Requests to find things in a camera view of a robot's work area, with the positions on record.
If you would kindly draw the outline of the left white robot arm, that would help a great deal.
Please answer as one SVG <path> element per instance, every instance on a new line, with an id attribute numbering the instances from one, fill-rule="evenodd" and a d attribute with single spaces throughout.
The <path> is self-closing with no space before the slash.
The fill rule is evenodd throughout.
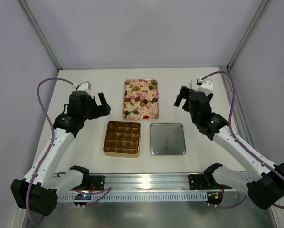
<path id="1" fill-rule="evenodd" d="M 87 168 L 73 165 L 57 180 L 53 179 L 64 153 L 84 127 L 87 120 L 108 116 L 111 108 L 103 93 L 98 93 L 97 105 L 86 91 L 73 91 L 69 96 L 67 112 L 61 113 L 51 128 L 51 137 L 36 163 L 23 179 L 15 179 L 11 191 L 18 207 L 49 216 L 57 205 L 58 197 L 70 190 L 90 187 L 91 179 Z"/>

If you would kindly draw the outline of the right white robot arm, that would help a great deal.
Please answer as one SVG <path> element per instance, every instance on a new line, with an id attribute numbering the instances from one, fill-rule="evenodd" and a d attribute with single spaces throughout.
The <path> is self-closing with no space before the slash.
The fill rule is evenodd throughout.
<path id="1" fill-rule="evenodd" d="M 204 173 L 210 181 L 247 194 L 256 206 L 267 210 L 284 196 L 284 164 L 276 165 L 262 156 L 230 128 L 230 123 L 225 118 L 212 112 L 212 97 L 212 93 L 206 95 L 182 86 L 174 106 L 178 107 L 185 100 L 182 108 L 190 113 L 198 131 L 224 148 L 246 172 L 230 170 L 215 163 Z"/>

